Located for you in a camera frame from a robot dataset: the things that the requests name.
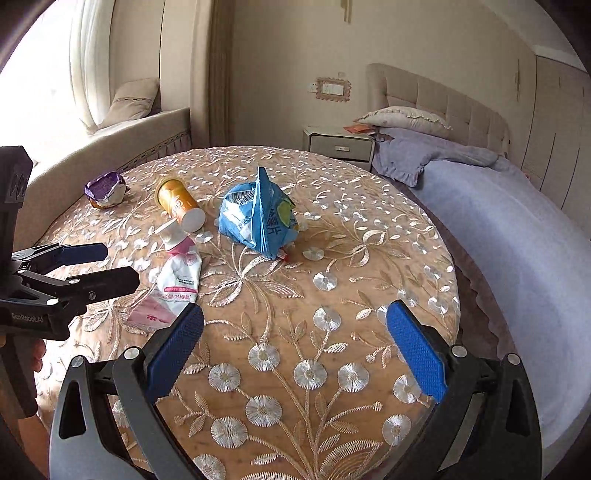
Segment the white curtain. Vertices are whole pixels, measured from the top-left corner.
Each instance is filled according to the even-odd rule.
[[[80,120],[90,134],[111,105],[109,35],[115,0],[77,0],[70,32],[70,79]]]

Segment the decorative frame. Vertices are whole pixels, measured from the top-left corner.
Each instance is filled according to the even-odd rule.
[[[335,85],[343,86],[343,95],[332,95],[330,93],[322,93],[322,85],[324,83],[334,83]],[[348,102],[351,96],[351,82],[343,79],[335,79],[330,77],[318,77],[316,79],[316,98],[318,100],[330,100],[332,102]]]

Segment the purple wrapper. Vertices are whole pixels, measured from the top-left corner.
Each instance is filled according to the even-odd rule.
[[[116,171],[107,172],[85,185],[84,193],[95,207],[107,208],[121,203],[125,180]]]

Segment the embroidered tablecloth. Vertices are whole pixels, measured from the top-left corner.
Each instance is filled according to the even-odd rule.
[[[266,261],[217,232],[223,195],[254,181],[257,166],[296,205],[300,233],[286,260]],[[168,257],[154,234],[168,215],[153,198],[176,176],[207,214],[190,235],[203,258],[206,327],[157,406],[191,458],[210,480],[353,480],[403,452],[431,400],[388,334],[387,305],[403,299],[448,343],[459,327],[453,264],[421,209],[363,170],[279,148],[194,150],[124,176],[121,205],[97,210],[82,198],[42,239],[109,248],[104,261],[56,277],[126,265],[141,277],[136,294],[90,305],[67,341],[48,342],[37,375],[46,423],[74,356],[113,359],[148,339],[125,321]],[[113,412],[131,456],[149,468],[115,398]]]

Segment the pillow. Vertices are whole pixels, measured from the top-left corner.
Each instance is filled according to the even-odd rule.
[[[435,113],[407,106],[389,106],[370,112],[356,122],[376,127],[406,128],[422,134],[447,138],[452,129],[447,122]]]
[[[121,85],[115,93],[109,113],[98,127],[109,127],[148,116],[159,86],[160,79],[134,80]]]

